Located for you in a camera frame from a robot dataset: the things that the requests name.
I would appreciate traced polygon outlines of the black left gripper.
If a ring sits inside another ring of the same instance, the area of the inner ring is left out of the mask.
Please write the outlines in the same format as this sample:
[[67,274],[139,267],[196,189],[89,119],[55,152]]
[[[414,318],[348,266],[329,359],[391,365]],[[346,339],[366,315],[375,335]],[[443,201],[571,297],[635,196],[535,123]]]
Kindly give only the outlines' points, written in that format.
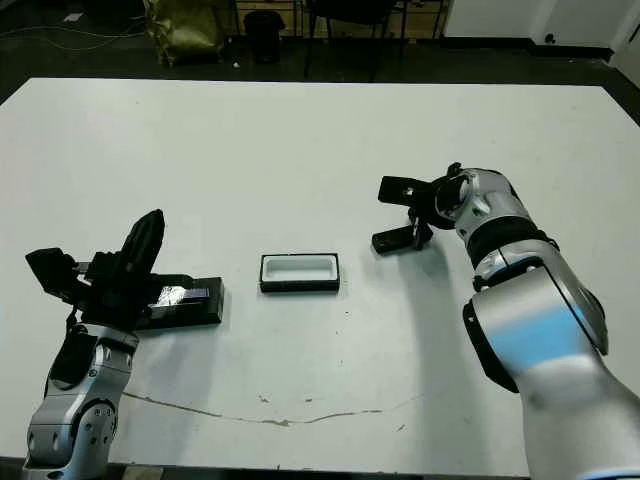
[[151,272],[164,238],[165,221],[155,209],[132,226],[120,252],[98,252],[85,278],[90,282],[79,302],[81,321],[133,331],[150,315],[162,290]]

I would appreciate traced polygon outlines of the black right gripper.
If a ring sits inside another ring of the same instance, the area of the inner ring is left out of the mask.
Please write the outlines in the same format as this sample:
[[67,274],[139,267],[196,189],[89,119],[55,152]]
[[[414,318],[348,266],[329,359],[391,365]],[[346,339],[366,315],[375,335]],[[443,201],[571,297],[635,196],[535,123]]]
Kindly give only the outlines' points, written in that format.
[[438,229],[452,229],[453,222],[440,215],[436,209],[436,194],[438,189],[444,184],[445,178],[440,177],[427,182],[413,179],[408,217],[413,225],[413,249],[422,250],[432,239],[433,231],[431,226]]

